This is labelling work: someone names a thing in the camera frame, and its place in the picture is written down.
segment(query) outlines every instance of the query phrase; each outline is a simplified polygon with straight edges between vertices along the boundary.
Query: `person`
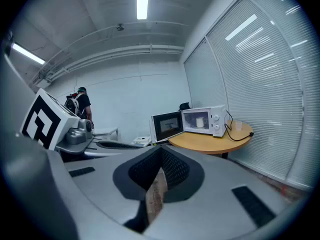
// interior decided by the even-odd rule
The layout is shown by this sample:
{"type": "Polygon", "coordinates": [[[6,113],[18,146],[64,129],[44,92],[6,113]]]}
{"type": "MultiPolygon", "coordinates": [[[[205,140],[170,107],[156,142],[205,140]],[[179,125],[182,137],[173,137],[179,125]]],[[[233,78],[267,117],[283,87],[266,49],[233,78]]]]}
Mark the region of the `person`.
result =
{"type": "Polygon", "coordinates": [[[92,124],[92,129],[94,129],[95,126],[92,121],[92,112],[91,112],[91,108],[90,108],[91,103],[90,103],[89,97],[87,95],[87,89],[84,87],[80,87],[76,93],[78,95],[82,94],[77,98],[77,101],[79,103],[79,111],[82,112],[84,110],[83,114],[81,116],[81,119],[90,120],[91,124],[92,124]]]}

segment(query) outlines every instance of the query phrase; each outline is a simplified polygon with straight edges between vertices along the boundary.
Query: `white cup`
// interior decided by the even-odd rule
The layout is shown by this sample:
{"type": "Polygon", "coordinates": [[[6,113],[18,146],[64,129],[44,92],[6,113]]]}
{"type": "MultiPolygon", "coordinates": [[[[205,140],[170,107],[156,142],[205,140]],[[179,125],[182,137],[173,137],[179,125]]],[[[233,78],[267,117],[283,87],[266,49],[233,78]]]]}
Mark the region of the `white cup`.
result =
{"type": "Polygon", "coordinates": [[[242,122],[241,121],[236,121],[235,122],[235,130],[236,131],[241,131],[242,129],[242,122]]]}
{"type": "Polygon", "coordinates": [[[202,128],[205,126],[204,118],[203,117],[198,117],[195,119],[196,122],[196,127],[202,128]]]}

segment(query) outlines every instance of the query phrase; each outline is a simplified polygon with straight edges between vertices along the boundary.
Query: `white microwave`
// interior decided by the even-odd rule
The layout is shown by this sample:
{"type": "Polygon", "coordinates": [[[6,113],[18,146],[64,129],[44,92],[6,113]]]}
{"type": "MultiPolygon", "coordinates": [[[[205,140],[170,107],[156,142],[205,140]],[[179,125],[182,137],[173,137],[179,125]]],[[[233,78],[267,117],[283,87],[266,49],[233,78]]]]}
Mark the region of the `white microwave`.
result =
{"type": "Polygon", "coordinates": [[[150,121],[151,139],[152,143],[166,141],[183,131],[222,137],[227,123],[226,105],[153,115],[150,121]]]}

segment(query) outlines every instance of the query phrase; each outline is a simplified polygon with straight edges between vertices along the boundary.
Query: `floor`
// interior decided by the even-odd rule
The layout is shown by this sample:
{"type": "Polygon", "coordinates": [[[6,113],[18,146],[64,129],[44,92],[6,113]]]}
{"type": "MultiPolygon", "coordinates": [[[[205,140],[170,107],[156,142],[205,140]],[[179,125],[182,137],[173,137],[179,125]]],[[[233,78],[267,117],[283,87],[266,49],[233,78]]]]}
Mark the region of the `floor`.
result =
{"type": "MultiPolygon", "coordinates": [[[[237,163],[237,165],[243,167],[245,170],[247,170],[248,172],[258,177],[261,181],[267,183],[273,189],[280,192],[282,196],[288,201],[288,203],[292,203],[308,194],[307,192],[296,189],[294,187],[284,185],[274,179],[268,178],[267,176],[264,176],[258,172],[255,172],[241,164],[237,163]]],[[[168,188],[167,188],[166,177],[165,177],[164,171],[161,168],[157,176],[155,177],[151,187],[146,193],[146,209],[147,209],[147,215],[148,215],[148,220],[150,224],[156,218],[156,216],[160,213],[163,206],[164,194],[167,190],[168,188]]]]}

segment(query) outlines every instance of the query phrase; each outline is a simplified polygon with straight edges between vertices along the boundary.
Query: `ceiling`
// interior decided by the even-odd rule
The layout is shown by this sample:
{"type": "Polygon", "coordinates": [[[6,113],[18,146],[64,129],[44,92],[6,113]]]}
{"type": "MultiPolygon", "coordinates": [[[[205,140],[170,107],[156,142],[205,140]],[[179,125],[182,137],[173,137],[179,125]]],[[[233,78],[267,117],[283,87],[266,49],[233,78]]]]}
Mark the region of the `ceiling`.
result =
{"type": "Polygon", "coordinates": [[[46,61],[13,50],[12,63],[27,84],[83,57],[127,46],[184,46],[211,0],[149,0],[137,20],[137,0],[29,0],[10,30],[14,41],[46,61]],[[116,26],[122,23],[123,31],[116,26]]]}

